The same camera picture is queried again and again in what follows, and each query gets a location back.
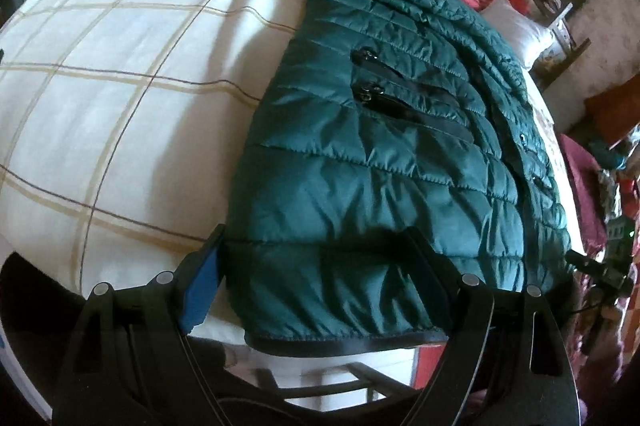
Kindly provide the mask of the floral checked bed quilt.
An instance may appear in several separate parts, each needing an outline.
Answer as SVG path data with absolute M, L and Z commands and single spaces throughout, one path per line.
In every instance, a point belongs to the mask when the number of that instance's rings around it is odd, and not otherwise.
M 1 32 L 1 364 L 52 425 L 170 425 L 142 290 L 220 224 L 306 0 L 26 0 Z M 186 335 L 226 425 L 405 425 L 448 337 L 360 354 L 251 347 L 220 285 Z M 457 424 L 576 425 L 541 288 L 492 288 Z

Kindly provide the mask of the white satin pillow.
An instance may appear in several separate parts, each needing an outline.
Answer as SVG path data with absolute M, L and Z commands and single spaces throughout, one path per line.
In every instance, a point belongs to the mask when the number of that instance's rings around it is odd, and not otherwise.
M 509 0 L 491 1 L 480 15 L 502 36 L 526 71 L 553 44 L 552 31 L 516 11 Z

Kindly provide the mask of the maroon blanket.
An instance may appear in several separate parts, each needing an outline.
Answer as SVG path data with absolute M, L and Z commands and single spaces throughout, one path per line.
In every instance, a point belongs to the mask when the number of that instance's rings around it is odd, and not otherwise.
M 600 201 L 601 171 L 596 159 L 566 134 L 557 134 L 568 181 L 572 187 L 582 247 L 589 257 L 605 248 L 604 211 Z

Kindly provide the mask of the dark green quilted jacket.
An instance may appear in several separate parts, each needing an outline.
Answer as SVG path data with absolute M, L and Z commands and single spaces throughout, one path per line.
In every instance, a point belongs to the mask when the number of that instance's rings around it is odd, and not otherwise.
M 230 192 L 246 342 L 325 357 L 442 340 L 402 262 L 409 228 L 492 288 L 570 304 L 564 208 L 503 38 L 460 0 L 306 0 Z

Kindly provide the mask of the wooden chair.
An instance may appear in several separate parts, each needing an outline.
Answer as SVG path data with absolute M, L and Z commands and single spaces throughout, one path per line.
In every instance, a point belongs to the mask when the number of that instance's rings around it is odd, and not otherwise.
M 535 20 L 552 35 L 551 45 L 535 61 L 529 74 L 541 91 L 551 86 L 590 47 L 591 40 L 584 38 L 576 42 L 570 32 L 567 17 L 574 6 L 562 0 L 532 0 L 530 12 Z

